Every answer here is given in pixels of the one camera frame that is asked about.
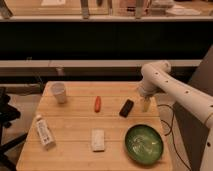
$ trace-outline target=carrot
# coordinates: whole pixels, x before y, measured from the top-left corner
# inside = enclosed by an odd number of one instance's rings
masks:
[[[94,110],[95,110],[96,113],[100,112],[100,110],[101,110],[101,97],[100,96],[97,96],[96,99],[95,99]]]

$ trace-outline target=white sponge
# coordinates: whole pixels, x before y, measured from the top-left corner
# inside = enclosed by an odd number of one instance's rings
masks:
[[[93,129],[92,130],[92,137],[91,137],[91,146],[92,151],[104,151],[105,144],[104,144],[104,130],[102,129]]]

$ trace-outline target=floor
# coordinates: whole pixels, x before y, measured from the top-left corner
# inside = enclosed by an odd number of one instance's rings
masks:
[[[12,123],[12,126],[10,128],[4,130],[3,142],[7,142],[11,138],[21,135],[22,133],[27,132],[29,130],[31,122],[32,122],[32,118],[34,117],[36,107],[41,98],[41,94],[33,94],[33,95],[26,95],[26,96],[23,96],[23,95],[20,96],[20,95],[14,95],[14,94],[9,94],[9,95],[11,96],[11,100],[9,103],[12,106],[16,107],[22,113],[22,116],[20,119],[15,120]],[[159,93],[155,97],[157,99],[158,104],[172,105],[174,103],[174,100],[164,93]],[[159,107],[159,113],[160,113],[161,119],[171,123],[172,114],[169,108]],[[165,133],[168,132],[168,127],[165,124],[163,124],[163,128],[165,130]],[[176,143],[178,152],[180,153],[183,160],[186,161],[188,164],[188,159],[186,156],[186,152],[183,146],[182,138],[181,138],[176,120],[174,122],[174,135],[175,135],[175,143]],[[179,160],[179,158],[177,157],[174,151],[171,135],[167,136],[167,140],[168,140],[169,150],[172,157],[174,171],[179,171],[179,170],[187,171],[187,168],[181,163],[181,161]],[[23,145],[19,145],[13,150],[10,150],[8,152],[9,158],[15,163],[18,161],[22,146]],[[0,171],[7,171],[7,169],[3,167],[2,165],[0,165]]]

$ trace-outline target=bottle cap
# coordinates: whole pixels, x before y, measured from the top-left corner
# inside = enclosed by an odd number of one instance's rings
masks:
[[[36,120],[39,121],[40,119],[42,119],[41,115],[36,115]]]

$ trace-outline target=wooden table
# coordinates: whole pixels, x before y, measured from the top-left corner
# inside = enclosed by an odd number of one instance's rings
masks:
[[[146,113],[141,109],[137,82],[64,82],[68,102],[57,104],[50,92],[53,82],[46,85],[37,108],[47,121],[56,140],[56,147],[42,148],[35,129],[35,120],[17,164],[18,171],[142,171],[172,170],[172,163],[164,137],[155,99]],[[96,96],[101,96],[102,107],[94,112]],[[125,101],[135,102],[127,118],[119,116]],[[164,152],[157,164],[144,167],[133,162],[124,148],[127,130],[135,124],[147,124],[155,128],[164,142]],[[92,152],[91,130],[105,131],[105,152]]]

